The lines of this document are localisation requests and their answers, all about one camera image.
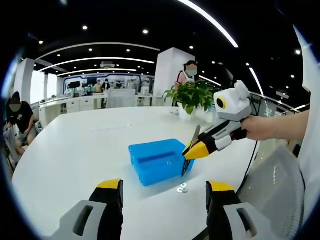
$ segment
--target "monitor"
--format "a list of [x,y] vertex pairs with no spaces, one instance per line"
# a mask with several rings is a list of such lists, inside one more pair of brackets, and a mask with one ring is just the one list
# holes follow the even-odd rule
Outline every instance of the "monitor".
[[80,81],[70,82],[69,86],[70,86],[71,89],[76,89],[76,88],[80,87]]

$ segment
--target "woman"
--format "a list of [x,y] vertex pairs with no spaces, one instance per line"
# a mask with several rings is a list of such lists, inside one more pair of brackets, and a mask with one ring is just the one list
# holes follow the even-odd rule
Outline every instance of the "woman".
[[179,72],[176,82],[174,83],[175,89],[180,85],[187,82],[195,82],[195,75],[198,73],[197,63],[195,61],[188,61],[183,65],[183,70]]

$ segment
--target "white pillar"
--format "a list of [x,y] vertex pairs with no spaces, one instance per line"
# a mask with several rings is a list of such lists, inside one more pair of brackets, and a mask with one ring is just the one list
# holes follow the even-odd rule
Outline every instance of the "white pillar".
[[48,92],[48,74],[44,75],[44,99],[47,99],[47,92]]
[[56,96],[64,94],[64,78],[58,77],[56,80]]
[[21,101],[30,103],[30,90],[31,90],[31,79],[34,71],[35,60],[25,59],[23,60],[16,71],[14,81],[14,92],[20,93]]
[[[155,69],[153,97],[156,104],[157,98],[161,98],[164,92],[170,89],[175,82],[179,71],[184,69],[184,64],[195,60],[195,56],[181,51],[177,48],[170,48],[158,55]],[[171,106],[172,101],[167,99],[165,106]]]

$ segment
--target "face mask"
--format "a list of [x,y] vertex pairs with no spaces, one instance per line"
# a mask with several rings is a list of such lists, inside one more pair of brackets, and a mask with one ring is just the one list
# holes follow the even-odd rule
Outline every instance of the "face mask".
[[186,74],[188,74],[191,77],[194,77],[195,75],[197,75],[198,71],[197,70],[187,70],[185,71]]

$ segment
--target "black cable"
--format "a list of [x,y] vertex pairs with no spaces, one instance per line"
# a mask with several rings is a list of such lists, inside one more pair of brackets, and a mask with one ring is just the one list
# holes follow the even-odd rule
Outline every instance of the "black cable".
[[244,186],[245,184],[245,181],[246,181],[246,177],[247,177],[247,174],[248,174],[248,171],[249,171],[249,168],[250,168],[250,165],[252,163],[252,160],[254,158],[254,155],[255,155],[255,152],[256,152],[256,148],[257,148],[257,145],[258,145],[258,141],[255,142],[255,146],[254,146],[254,150],[253,150],[253,153],[252,153],[252,156],[251,156],[251,159],[250,159],[250,162],[249,162],[249,165],[248,165],[248,168],[246,169],[245,171],[245,174],[244,174],[244,178],[242,180],[242,183],[238,189],[238,191],[236,192],[236,194],[238,194],[238,192],[240,191],[240,189]]
[[255,106],[254,102],[252,101],[252,99],[250,99],[250,98],[248,98],[248,99],[249,99],[250,103],[253,105],[253,108],[255,110],[255,115],[258,116],[258,111],[256,109],[256,106]]

